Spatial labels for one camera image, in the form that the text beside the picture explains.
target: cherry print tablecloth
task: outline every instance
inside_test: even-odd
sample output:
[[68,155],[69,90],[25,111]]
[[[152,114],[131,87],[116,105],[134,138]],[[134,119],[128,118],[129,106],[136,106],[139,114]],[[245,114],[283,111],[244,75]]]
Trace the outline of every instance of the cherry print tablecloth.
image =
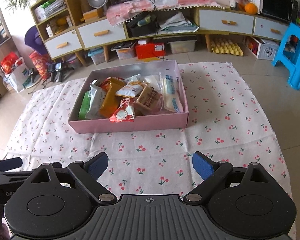
[[[184,194],[202,182],[192,167],[200,151],[234,166],[261,163],[291,195],[285,161],[268,119],[232,64],[179,65],[186,89],[189,127],[176,130],[77,134],[67,124],[84,80],[36,92],[7,145],[22,170],[44,162],[87,161],[105,151],[108,170],[98,180],[121,194]],[[295,238],[295,229],[291,236]]]

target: orange box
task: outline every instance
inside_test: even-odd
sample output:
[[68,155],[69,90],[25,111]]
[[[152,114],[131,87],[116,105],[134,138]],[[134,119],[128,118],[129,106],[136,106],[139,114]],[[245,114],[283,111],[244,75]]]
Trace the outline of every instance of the orange box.
[[148,43],[145,45],[136,45],[138,59],[162,57],[166,55],[164,43]]

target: yellow egg tray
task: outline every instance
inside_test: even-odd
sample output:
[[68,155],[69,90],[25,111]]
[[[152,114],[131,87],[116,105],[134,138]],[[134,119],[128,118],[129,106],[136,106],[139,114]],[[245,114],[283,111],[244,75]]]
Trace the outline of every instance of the yellow egg tray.
[[231,40],[215,39],[211,42],[212,51],[216,54],[233,54],[243,56],[243,51],[237,43]]

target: pink cloth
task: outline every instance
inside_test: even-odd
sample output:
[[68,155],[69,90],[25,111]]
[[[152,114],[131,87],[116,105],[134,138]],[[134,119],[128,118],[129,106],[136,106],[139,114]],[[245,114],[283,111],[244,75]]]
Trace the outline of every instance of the pink cloth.
[[[133,0],[110,6],[107,10],[107,18],[112,26],[116,26],[141,12],[153,11],[153,2],[154,0]],[[155,0],[157,10],[203,5],[221,7],[213,0]]]

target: orange fruit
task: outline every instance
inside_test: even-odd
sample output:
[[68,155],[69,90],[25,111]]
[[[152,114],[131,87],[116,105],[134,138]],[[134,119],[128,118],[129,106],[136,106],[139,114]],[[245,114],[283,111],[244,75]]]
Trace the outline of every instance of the orange fruit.
[[254,4],[254,3],[247,3],[244,7],[245,11],[248,13],[248,14],[257,14],[258,13],[258,8],[257,6]]

